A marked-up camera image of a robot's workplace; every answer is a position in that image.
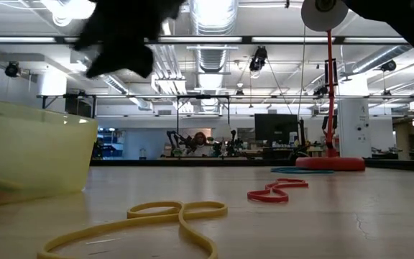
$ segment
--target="monitor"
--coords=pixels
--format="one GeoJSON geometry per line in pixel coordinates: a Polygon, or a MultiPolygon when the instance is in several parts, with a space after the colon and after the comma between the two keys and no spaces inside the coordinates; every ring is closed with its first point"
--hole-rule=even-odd
{"type": "Polygon", "coordinates": [[[297,115],[255,114],[255,140],[288,143],[291,132],[298,133],[297,115]]]}

